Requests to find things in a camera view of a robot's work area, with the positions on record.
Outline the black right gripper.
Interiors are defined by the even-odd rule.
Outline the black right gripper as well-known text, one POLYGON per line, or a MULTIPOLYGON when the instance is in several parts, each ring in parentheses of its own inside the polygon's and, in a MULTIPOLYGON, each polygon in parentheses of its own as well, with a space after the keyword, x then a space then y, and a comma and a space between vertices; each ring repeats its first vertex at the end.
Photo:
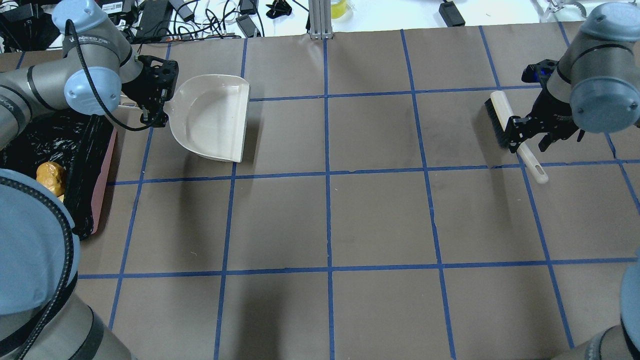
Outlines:
POLYGON ((544 133, 537 144, 544 153, 558 141, 566 141, 578 132, 577 141, 582 141, 585 132, 579 130, 574 123, 569 103, 559 100, 551 94, 547 86, 558 65, 557 60, 544 59, 535 64, 528 64, 521 73, 521 81, 525 84, 540 84, 541 92, 526 117, 510 116, 505 126, 506 144, 510 153, 514 154, 528 139, 544 133))

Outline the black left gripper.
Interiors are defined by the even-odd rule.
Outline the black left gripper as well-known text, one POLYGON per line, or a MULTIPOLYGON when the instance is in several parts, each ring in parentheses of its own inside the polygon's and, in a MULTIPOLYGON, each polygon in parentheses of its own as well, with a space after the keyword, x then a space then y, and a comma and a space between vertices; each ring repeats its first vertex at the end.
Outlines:
POLYGON ((137 66, 139 71, 131 80, 122 82, 122 92, 140 107, 142 125, 164 128, 169 121, 164 107, 173 98, 179 63, 155 55, 137 55, 127 64, 137 66))

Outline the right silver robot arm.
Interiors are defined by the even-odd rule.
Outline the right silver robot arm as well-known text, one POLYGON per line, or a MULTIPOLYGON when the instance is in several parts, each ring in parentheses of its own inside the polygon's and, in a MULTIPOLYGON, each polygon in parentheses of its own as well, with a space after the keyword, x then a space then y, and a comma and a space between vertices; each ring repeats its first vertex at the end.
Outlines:
POLYGON ((485 102, 498 145, 519 153, 533 173, 539 162, 526 141, 542 135, 545 152, 574 134, 615 133, 639 125, 639 68, 633 48, 639 41, 639 7, 631 2, 596 6, 559 60, 545 59, 523 69, 521 80, 541 91, 526 116, 512 111, 506 95, 494 91, 485 102))

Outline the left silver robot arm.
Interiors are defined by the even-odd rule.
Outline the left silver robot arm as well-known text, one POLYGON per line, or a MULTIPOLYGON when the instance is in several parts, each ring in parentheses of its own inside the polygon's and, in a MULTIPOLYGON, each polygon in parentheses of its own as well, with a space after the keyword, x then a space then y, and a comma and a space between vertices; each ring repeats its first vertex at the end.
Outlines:
MULTIPOLYGON (((167 125, 179 65, 141 55, 93 0, 62 0, 52 22, 62 59, 1 75, 1 147, 34 121, 71 109, 112 117, 121 95, 142 111, 138 131, 167 125)), ((76 294, 80 236, 66 202, 29 175, 1 170, 1 358, 134 360, 76 294)))

